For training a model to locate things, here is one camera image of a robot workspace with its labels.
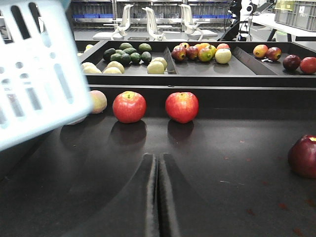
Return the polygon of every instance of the green avocado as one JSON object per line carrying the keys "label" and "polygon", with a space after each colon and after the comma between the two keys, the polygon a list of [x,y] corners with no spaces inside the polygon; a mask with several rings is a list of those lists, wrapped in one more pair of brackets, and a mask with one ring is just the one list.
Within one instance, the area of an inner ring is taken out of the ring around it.
{"label": "green avocado", "polygon": [[121,49],[115,50],[115,53],[119,53],[119,54],[121,54],[121,55],[126,54],[126,53],[125,53],[123,50],[121,50]]}
{"label": "green avocado", "polygon": [[152,55],[150,52],[143,52],[141,55],[141,59],[144,61],[144,63],[149,64],[152,61]]}
{"label": "green avocado", "polygon": [[136,53],[137,49],[136,48],[126,48],[123,50],[125,53],[128,53],[129,55],[131,55],[132,53]]}
{"label": "green avocado", "polygon": [[150,44],[148,43],[142,43],[138,46],[138,50],[143,53],[145,51],[147,52],[151,52],[152,51],[152,47],[150,46]]}
{"label": "green avocado", "polygon": [[109,48],[105,50],[103,53],[103,59],[105,61],[109,61],[112,54],[115,54],[115,48]]}
{"label": "green avocado", "polygon": [[141,55],[139,53],[132,53],[130,55],[130,58],[132,60],[132,63],[138,64],[140,60],[142,59]]}
{"label": "green avocado", "polygon": [[126,54],[122,55],[122,59],[121,59],[120,63],[122,63],[123,66],[127,66],[127,65],[129,65],[130,61],[131,61],[131,57],[128,53],[126,53]]}
{"label": "green avocado", "polygon": [[133,46],[130,43],[121,43],[120,46],[118,47],[121,50],[124,50],[126,48],[132,48]]}

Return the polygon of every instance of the tray divider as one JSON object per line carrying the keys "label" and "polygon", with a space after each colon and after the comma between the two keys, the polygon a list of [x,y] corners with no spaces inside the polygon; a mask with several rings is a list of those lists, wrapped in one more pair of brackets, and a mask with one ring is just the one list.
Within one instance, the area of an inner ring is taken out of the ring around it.
{"label": "tray divider", "polygon": [[176,64],[174,63],[172,59],[171,52],[168,47],[166,47],[166,49],[164,50],[163,57],[167,61],[166,69],[168,71],[168,74],[173,74],[173,75],[178,74]]}
{"label": "tray divider", "polygon": [[267,68],[265,65],[260,63],[258,60],[253,58],[247,52],[239,47],[236,47],[233,51],[233,56],[241,61],[245,66],[247,66],[256,75],[277,75],[275,72]]}

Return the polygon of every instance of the apple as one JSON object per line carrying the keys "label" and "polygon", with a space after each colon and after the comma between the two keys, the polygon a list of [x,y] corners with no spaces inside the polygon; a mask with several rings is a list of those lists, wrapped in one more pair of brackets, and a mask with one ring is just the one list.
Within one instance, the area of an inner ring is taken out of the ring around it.
{"label": "apple", "polygon": [[229,47],[229,45],[226,44],[226,43],[220,43],[220,44],[216,47],[216,49],[221,49],[221,48],[230,48],[230,47]]}
{"label": "apple", "polygon": [[278,47],[271,47],[268,49],[266,53],[266,58],[268,58],[271,61],[277,61],[282,55],[282,51]]}
{"label": "apple", "polygon": [[175,92],[165,103],[167,114],[179,123],[188,123],[198,114],[198,99],[191,92]]}
{"label": "apple", "polygon": [[304,135],[288,152],[291,169],[306,178],[316,178],[316,136]]}
{"label": "apple", "polygon": [[300,63],[300,57],[294,54],[286,56],[282,62],[283,67],[288,71],[295,71],[300,66]]}
{"label": "apple", "polygon": [[259,44],[254,47],[252,53],[256,58],[264,58],[268,51],[268,47],[265,44]]}
{"label": "apple", "polygon": [[228,48],[220,48],[215,53],[215,60],[220,64],[228,63],[232,58],[232,52]]}
{"label": "apple", "polygon": [[114,116],[122,123],[139,121],[146,112],[145,98],[134,91],[125,91],[113,101]]}
{"label": "apple", "polygon": [[186,48],[183,46],[174,48],[171,52],[171,56],[176,61],[182,61],[186,57]]}
{"label": "apple", "polygon": [[212,49],[207,46],[205,48],[201,48],[197,55],[198,59],[201,62],[209,62],[213,58]]}
{"label": "apple", "polygon": [[93,102],[92,114],[99,114],[105,110],[108,105],[108,100],[105,94],[99,90],[92,90],[89,92]]}
{"label": "apple", "polygon": [[182,42],[181,44],[179,44],[180,46],[183,46],[185,48],[190,47],[189,44],[187,42]]}
{"label": "apple", "polygon": [[198,48],[195,46],[188,47],[186,50],[186,56],[191,60],[195,60],[198,57]]}
{"label": "apple", "polygon": [[316,72],[316,58],[306,57],[303,58],[300,64],[300,69],[305,74],[313,74]]}

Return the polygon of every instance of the gray plastic crate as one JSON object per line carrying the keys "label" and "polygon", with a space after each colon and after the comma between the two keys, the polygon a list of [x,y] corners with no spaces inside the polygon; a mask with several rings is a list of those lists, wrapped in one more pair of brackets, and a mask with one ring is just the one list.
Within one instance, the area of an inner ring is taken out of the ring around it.
{"label": "gray plastic crate", "polygon": [[295,1],[293,11],[276,9],[275,22],[316,32],[316,2]]}

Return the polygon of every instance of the avocado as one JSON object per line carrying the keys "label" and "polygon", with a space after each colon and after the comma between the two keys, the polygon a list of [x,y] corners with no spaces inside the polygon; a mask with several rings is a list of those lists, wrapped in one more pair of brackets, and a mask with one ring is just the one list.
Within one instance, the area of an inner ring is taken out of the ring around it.
{"label": "avocado", "polygon": [[125,53],[123,50],[121,50],[121,49],[115,50],[115,53],[119,53],[119,54],[121,54],[121,55],[126,54],[126,53]]}
{"label": "avocado", "polygon": [[152,51],[152,47],[150,46],[150,44],[148,43],[142,43],[138,46],[138,50],[143,53],[145,51],[147,52],[151,52]]}
{"label": "avocado", "polygon": [[127,65],[129,65],[130,61],[131,61],[131,57],[128,53],[126,53],[126,54],[122,55],[122,59],[121,59],[120,63],[122,63],[123,66],[127,66]]}
{"label": "avocado", "polygon": [[121,43],[120,46],[118,47],[121,50],[124,50],[126,48],[132,48],[133,46],[130,43]]}
{"label": "avocado", "polygon": [[123,50],[125,53],[128,53],[129,55],[131,55],[132,53],[136,53],[137,49],[136,48],[126,48]]}
{"label": "avocado", "polygon": [[150,52],[143,52],[141,55],[141,59],[144,61],[144,63],[149,64],[152,61],[152,55]]}
{"label": "avocado", "polygon": [[112,61],[117,61],[117,62],[121,63],[121,60],[122,60],[122,55],[119,54],[119,53],[115,53],[115,54],[112,54],[112,55],[110,56],[110,61],[111,61],[111,62],[112,62]]}
{"label": "avocado", "polygon": [[132,53],[132,54],[130,55],[130,58],[131,58],[131,60],[132,60],[132,63],[135,63],[135,64],[139,63],[140,60],[142,59],[142,58],[141,58],[141,55],[140,55],[139,53]]}
{"label": "avocado", "polygon": [[105,50],[103,53],[103,59],[105,61],[109,61],[112,54],[115,54],[115,48],[109,48]]}

